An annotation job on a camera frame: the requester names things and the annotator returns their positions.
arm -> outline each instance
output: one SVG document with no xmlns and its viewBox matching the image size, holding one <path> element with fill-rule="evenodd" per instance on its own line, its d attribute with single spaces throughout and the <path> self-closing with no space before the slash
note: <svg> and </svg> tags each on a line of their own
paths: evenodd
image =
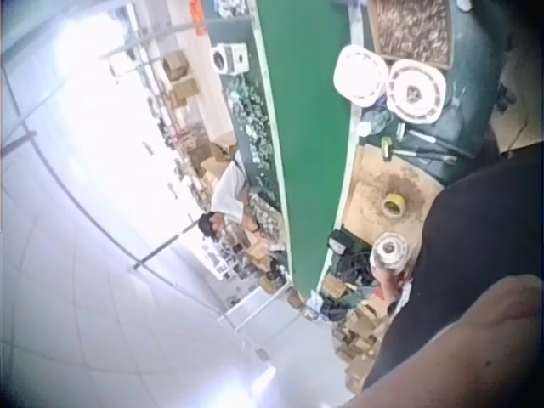
<svg viewBox="0 0 544 408">
<path fill-rule="evenodd" d="M 372 274 L 382 287 L 383 300 L 388 305 L 388 316 L 391 316 L 400 298 L 399 276 L 381 265 L 372 267 Z"/>
<path fill-rule="evenodd" d="M 534 276 L 500 280 L 449 331 L 344 407 L 503 406 L 541 352 L 541 299 Z"/>
</svg>

tape roll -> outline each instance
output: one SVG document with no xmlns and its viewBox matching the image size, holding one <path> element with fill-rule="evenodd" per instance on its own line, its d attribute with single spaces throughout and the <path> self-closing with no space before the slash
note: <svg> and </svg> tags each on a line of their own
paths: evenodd
<svg viewBox="0 0 544 408">
<path fill-rule="evenodd" d="M 406 211 L 405 199 L 402 195 L 389 193 L 382 201 L 382 211 L 387 218 L 401 218 Z"/>
</svg>

green workbench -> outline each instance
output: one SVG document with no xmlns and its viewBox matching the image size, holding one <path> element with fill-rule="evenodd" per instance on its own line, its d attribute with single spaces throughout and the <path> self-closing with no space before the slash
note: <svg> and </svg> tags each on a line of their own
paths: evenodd
<svg viewBox="0 0 544 408">
<path fill-rule="evenodd" d="M 281 182 L 285 185 L 294 284 L 308 296 L 323 269 L 346 166 L 350 105 L 337 93 L 332 76 L 340 50 L 350 41 L 348 12 L 330 0 L 256 3 L 280 141 L 280 151 L 275 154 L 280 155 L 284 175 Z M 460 13 L 452 2 L 451 16 L 455 60 L 446 79 L 459 88 L 467 87 L 462 102 L 465 126 L 457 143 L 476 154 L 496 100 L 507 19 L 490 2 L 479 3 L 470 14 Z M 373 50 L 364 9 L 363 21 L 365 46 Z M 213 43 L 244 41 L 254 54 L 249 23 L 209 30 Z M 416 139 L 407 143 L 406 147 L 418 146 Z M 444 185 L 462 177 L 473 165 L 470 161 L 454 167 L 432 162 L 422 167 L 418 160 L 408 162 Z"/>
</svg>

person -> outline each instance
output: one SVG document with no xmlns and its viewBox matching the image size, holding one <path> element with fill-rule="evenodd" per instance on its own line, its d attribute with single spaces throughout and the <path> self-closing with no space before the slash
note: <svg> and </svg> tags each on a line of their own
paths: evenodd
<svg viewBox="0 0 544 408">
<path fill-rule="evenodd" d="M 213 191 L 210 211 L 201 215 L 198 228 L 205 237 L 218 239 L 228 222 L 241 224 L 249 232 L 259 230 L 249 207 L 250 195 L 246 170 L 238 150 Z"/>
<path fill-rule="evenodd" d="M 346 408 L 542 406 L 542 208 L 541 144 L 439 194 L 411 284 L 373 268 L 393 320 Z"/>
</svg>

tiled floor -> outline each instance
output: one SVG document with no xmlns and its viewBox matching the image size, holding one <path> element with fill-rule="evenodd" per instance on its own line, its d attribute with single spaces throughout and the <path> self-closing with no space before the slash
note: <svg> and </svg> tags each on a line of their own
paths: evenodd
<svg viewBox="0 0 544 408">
<path fill-rule="evenodd" d="M 23 110 L 59 79 L 51 55 L 45 49 L 10 68 Z M 70 103 L 77 100 L 60 93 L 29 125 L 72 194 L 141 257 L 155 242 L 141 238 L 145 231 L 127 222 L 99 180 L 77 173 L 91 169 L 71 139 L 81 134 L 70 128 Z M 4 130 L 14 123 L 8 108 Z M 218 325 L 217 300 L 193 261 L 170 251 L 151 263 L 191 297 L 135 273 L 134 261 L 83 216 L 29 145 L 3 163 L 2 218 L 2 389 L 28 406 L 204 408 L 255 368 L 234 333 Z"/>
</svg>

